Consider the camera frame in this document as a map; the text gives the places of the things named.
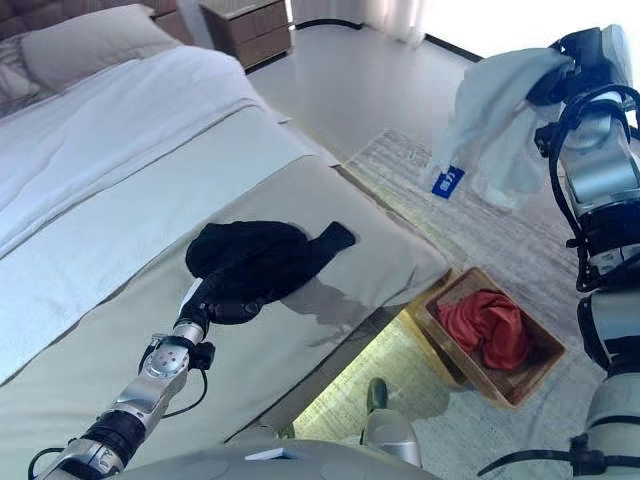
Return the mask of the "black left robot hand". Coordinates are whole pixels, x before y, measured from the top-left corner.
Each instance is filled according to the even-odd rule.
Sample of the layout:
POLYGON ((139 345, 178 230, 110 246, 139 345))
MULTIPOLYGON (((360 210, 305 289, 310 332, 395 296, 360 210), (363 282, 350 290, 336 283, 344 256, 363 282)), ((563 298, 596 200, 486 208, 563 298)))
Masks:
POLYGON ((214 278, 197 280, 183 298, 178 320, 198 323, 204 329, 210 323, 239 325, 254 319, 265 305, 261 298, 224 299, 220 295, 218 281, 214 278))

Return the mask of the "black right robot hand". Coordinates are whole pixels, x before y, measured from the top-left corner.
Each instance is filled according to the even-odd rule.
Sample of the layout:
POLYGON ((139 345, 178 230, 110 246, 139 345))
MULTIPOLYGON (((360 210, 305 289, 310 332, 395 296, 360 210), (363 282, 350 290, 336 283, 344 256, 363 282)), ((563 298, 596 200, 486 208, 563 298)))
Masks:
POLYGON ((571 62, 546 73, 529 91, 526 100, 535 106, 570 101, 607 85, 633 86, 629 42, 620 25, 573 32, 551 48, 571 62))

